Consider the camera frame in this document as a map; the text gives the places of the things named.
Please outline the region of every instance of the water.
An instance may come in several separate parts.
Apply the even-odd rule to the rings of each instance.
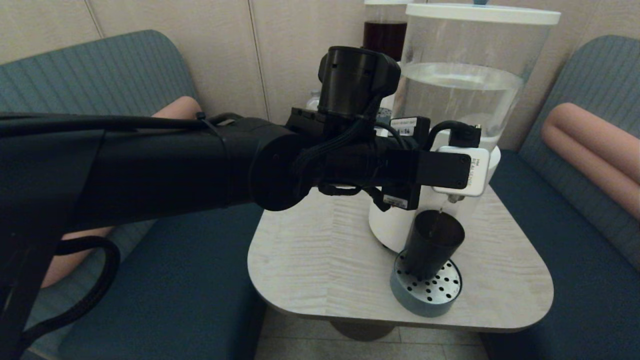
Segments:
[[[435,233],[435,231],[438,229],[438,220],[440,219],[440,215],[442,214],[442,209],[444,209],[444,206],[447,204],[447,200],[445,200],[442,205],[440,205],[440,210],[438,210],[438,216],[436,216],[436,220],[433,221],[433,225],[431,226],[431,229],[429,230],[429,237],[432,238],[433,237],[433,233]]]
[[[481,147],[491,151],[524,85],[510,72],[460,63],[403,67],[394,118],[422,115],[431,125],[458,120],[482,125]]]

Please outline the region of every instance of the drip tray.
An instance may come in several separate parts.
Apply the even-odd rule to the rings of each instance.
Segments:
[[[462,291],[462,276],[453,261],[446,264],[431,279],[412,275],[404,267],[402,251],[394,263],[391,290],[407,310],[429,318],[445,314]]]

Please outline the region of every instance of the black cup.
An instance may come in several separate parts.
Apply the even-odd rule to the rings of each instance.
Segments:
[[[405,247],[406,269],[416,277],[434,277],[464,239],[464,228],[451,215],[437,210],[419,213]]]

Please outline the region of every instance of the pink cushion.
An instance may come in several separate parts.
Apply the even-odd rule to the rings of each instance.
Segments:
[[[640,220],[640,140],[565,103],[544,122],[542,139],[613,201]]]

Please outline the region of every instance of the white lid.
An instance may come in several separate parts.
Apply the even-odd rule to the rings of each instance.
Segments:
[[[406,5],[412,3],[413,0],[364,0],[364,5]]]
[[[472,4],[409,4],[406,6],[406,14],[433,19],[498,22],[503,24],[556,25],[560,21],[559,12]]]

